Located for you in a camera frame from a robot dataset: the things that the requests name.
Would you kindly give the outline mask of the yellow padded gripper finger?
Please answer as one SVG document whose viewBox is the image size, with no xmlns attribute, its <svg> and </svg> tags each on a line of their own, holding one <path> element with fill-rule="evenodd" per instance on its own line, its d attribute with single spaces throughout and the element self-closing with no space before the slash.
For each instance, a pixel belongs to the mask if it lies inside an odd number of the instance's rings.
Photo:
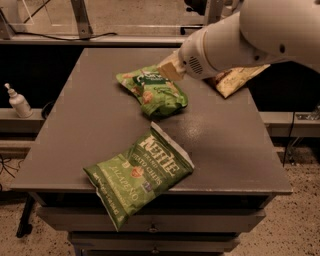
<svg viewBox="0 0 320 256">
<path fill-rule="evenodd" d="M 183 62 L 179 59 L 177 51 L 172 52 L 157 65 L 158 72 L 172 81 L 180 81 L 185 74 Z"/>
</svg>

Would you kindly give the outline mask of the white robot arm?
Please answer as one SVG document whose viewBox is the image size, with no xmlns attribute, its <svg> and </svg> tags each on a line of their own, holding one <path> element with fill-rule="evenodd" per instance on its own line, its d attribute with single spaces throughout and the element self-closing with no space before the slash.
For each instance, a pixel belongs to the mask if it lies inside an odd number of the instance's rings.
<svg viewBox="0 0 320 256">
<path fill-rule="evenodd" d="M 178 81 L 283 61 L 320 72 L 319 0 L 244 0 L 235 14 L 192 33 L 157 69 Z"/>
</svg>

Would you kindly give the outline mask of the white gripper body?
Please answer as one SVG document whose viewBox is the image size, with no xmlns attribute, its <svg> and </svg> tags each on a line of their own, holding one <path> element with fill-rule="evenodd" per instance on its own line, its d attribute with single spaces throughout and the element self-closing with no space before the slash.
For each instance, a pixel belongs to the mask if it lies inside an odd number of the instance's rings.
<svg viewBox="0 0 320 256">
<path fill-rule="evenodd" d="M 178 51 L 179 60 L 186 73 L 195 79 L 214 77 L 218 71 L 214 69 L 206 56 L 204 39 L 206 30 L 201 29 L 191 34 Z"/>
</svg>

